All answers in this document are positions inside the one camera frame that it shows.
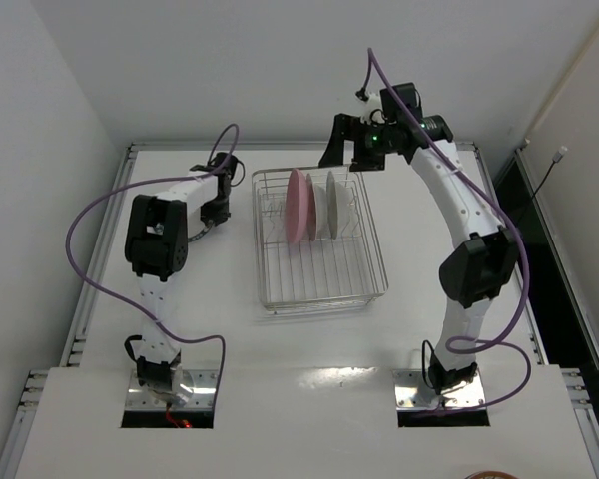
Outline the pink plastic plate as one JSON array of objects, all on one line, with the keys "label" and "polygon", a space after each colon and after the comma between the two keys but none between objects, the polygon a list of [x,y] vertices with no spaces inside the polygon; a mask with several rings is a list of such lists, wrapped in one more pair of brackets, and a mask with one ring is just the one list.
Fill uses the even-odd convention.
[{"label": "pink plastic plate", "polygon": [[303,238],[308,220],[309,191],[305,175],[292,169],[286,193],[285,230],[287,242],[296,244]]}]

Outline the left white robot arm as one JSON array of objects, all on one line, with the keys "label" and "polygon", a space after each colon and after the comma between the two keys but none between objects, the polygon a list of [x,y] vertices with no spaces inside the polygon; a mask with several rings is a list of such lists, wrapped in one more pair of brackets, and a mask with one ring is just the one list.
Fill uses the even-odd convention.
[{"label": "left white robot arm", "polygon": [[124,253],[149,319],[130,356],[139,383],[158,394],[174,395],[183,376],[181,343],[169,323],[176,310],[171,295],[187,263],[189,244],[231,216],[229,196],[240,163],[233,155],[217,153],[167,190],[132,201]]}]

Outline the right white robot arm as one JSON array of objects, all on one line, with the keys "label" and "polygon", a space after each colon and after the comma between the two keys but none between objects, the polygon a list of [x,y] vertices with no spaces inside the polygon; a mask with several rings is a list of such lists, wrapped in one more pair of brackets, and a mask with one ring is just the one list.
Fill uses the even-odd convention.
[{"label": "right white robot arm", "polygon": [[512,276],[519,250],[512,230],[467,184],[453,134],[439,115],[425,116],[411,83],[377,94],[356,92],[364,110],[333,118],[329,141],[318,164],[343,163],[352,143],[350,169],[379,172],[397,154],[424,181],[449,229],[453,251],[439,268],[447,303],[441,336],[426,371],[426,385],[441,394],[473,379],[477,344],[485,313]]}]

